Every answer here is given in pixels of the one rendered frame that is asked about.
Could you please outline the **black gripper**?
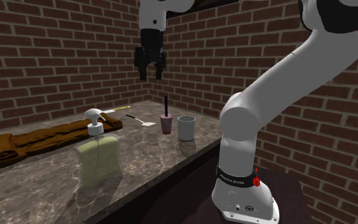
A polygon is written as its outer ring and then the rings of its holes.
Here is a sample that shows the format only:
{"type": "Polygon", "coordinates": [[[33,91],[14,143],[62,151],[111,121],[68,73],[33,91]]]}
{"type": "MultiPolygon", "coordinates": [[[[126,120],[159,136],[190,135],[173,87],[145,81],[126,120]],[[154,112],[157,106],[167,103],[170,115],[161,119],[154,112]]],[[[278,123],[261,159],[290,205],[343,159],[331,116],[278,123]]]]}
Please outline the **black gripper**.
{"type": "Polygon", "coordinates": [[[155,63],[156,79],[162,79],[166,67],[166,52],[163,48],[163,31],[158,29],[141,29],[141,46],[135,48],[134,66],[138,68],[140,80],[147,80],[147,66],[155,63]]]}

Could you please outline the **yellow soap dispenser bottle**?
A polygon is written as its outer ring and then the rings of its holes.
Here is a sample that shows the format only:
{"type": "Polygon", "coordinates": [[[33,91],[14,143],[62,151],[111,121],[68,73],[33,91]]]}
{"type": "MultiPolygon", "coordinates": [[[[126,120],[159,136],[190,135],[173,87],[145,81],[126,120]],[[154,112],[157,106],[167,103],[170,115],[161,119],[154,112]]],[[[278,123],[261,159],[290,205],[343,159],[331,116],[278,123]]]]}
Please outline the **yellow soap dispenser bottle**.
{"type": "Polygon", "coordinates": [[[84,112],[91,119],[87,125],[90,139],[75,148],[81,166],[81,184],[85,186],[92,186],[122,171],[119,137],[107,133],[104,130],[107,125],[97,121],[98,118],[107,121],[102,113],[102,110],[96,108],[84,112]]]}

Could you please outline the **dark robot stand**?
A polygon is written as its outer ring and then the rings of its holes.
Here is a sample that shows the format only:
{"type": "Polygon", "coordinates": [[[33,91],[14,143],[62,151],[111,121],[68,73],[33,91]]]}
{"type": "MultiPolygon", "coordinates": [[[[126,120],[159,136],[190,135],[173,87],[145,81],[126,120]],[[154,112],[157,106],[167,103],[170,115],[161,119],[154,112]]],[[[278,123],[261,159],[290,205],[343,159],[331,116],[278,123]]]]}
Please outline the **dark robot stand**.
{"type": "MultiPolygon", "coordinates": [[[[218,158],[204,163],[176,184],[179,224],[239,224],[223,218],[213,204],[211,193],[215,185],[218,158]]],[[[279,206],[279,224],[313,224],[299,181],[289,174],[259,168],[261,181],[266,184],[279,206]]]]}

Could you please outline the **pink cup with dark straw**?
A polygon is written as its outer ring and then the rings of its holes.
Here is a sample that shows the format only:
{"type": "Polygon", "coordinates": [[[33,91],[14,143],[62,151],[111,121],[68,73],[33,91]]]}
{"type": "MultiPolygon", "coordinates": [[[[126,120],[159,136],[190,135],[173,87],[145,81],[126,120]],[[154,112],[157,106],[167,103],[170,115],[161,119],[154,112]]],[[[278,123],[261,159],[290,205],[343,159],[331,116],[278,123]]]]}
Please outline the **pink cup with dark straw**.
{"type": "Polygon", "coordinates": [[[164,114],[160,116],[162,133],[168,135],[172,130],[172,115],[169,114],[168,96],[164,96],[164,114]]]}

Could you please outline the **black handled white spatula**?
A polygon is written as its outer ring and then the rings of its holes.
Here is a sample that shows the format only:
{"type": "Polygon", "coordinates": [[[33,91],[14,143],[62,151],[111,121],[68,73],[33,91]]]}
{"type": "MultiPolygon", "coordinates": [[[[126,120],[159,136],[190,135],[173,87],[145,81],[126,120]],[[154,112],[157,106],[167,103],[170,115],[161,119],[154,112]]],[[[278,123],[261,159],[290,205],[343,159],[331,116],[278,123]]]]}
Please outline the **black handled white spatula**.
{"type": "Polygon", "coordinates": [[[137,120],[139,122],[141,122],[142,126],[145,126],[145,127],[149,127],[149,126],[152,126],[152,125],[155,125],[156,123],[155,122],[143,122],[142,120],[138,119],[137,117],[135,116],[132,116],[132,115],[126,115],[127,117],[129,118],[133,118],[134,120],[137,120]]]}

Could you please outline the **white cup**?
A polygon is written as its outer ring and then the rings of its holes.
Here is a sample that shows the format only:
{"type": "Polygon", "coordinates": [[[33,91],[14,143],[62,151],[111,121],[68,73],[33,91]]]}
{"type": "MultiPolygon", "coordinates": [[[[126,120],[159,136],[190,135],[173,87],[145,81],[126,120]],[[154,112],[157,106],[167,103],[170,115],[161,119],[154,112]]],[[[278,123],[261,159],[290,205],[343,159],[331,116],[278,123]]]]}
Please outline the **white cup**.
{"type": "Polygon", "coordinates": [[[192,141],[195,138],[196,118],[190,115],[182,115],[177,118],[178,138],[181,141],[192,141]]]}

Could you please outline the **brown carved wooden board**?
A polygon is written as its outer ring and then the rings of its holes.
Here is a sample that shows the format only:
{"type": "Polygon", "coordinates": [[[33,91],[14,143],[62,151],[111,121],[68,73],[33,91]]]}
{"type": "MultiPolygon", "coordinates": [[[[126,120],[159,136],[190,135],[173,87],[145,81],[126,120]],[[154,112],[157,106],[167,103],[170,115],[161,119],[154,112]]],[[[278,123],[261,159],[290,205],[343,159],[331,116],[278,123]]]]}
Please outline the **brown carved wooden board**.
{"type": "Polygon", "coordinates": [[[91,122],[84,119],[25,134],[0,134],[0,169],[90,138],[91,122]]]}

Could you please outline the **yellow handled white knife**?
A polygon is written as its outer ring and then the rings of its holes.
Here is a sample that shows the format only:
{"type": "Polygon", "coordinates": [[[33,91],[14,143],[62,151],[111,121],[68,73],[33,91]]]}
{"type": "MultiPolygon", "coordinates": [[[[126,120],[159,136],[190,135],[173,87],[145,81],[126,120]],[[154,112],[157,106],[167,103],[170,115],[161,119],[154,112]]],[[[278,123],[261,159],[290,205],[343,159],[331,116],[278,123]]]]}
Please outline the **yellow handled white knife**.
{"type": "Polygon", "coordinates": [[[102,111],[102,112],[103,112],[103,113],[114,113],[114,112],[117,111],[117,110],[128,109],[128,108],[130,108],[130,106],[123,106],[123,107],[119,107],[119,108],[104,110],[104,111],[102,111]]]}

